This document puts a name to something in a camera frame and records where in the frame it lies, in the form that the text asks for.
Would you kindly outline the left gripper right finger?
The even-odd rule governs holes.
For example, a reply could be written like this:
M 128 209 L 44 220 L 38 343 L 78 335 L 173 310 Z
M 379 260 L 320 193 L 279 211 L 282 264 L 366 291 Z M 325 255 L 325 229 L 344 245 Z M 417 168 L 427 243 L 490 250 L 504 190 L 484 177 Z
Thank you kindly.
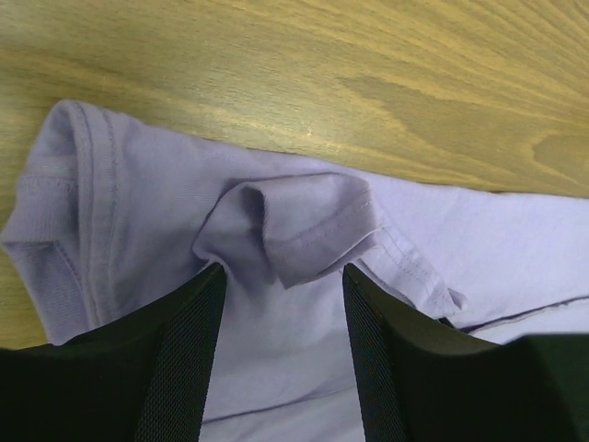
M 588 338 L 490 343 L 387 294 L 354 265 L 342 277 L 369 441 L 584 441 Z

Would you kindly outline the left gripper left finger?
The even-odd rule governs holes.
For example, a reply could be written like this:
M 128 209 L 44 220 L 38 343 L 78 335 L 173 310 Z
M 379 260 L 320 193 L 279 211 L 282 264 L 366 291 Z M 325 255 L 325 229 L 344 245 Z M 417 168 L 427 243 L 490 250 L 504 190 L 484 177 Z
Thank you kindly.
M 195 441 L 225 303 L 211 265 L 61 345 L 1 353 L 5 441 Z

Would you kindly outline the purple t shirt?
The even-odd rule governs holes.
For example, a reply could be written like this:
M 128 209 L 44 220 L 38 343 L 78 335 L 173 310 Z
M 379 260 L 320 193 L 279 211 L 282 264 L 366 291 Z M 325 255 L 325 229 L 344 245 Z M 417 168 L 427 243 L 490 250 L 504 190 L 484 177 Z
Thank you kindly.
M 369 441 L 347 265 L 490 343 L 588 338 L 585 199 L 413 183 L 173 133 L 75 100 L 45 120 L 1 243 L 52 345 L 222 266 L 195 441 Z

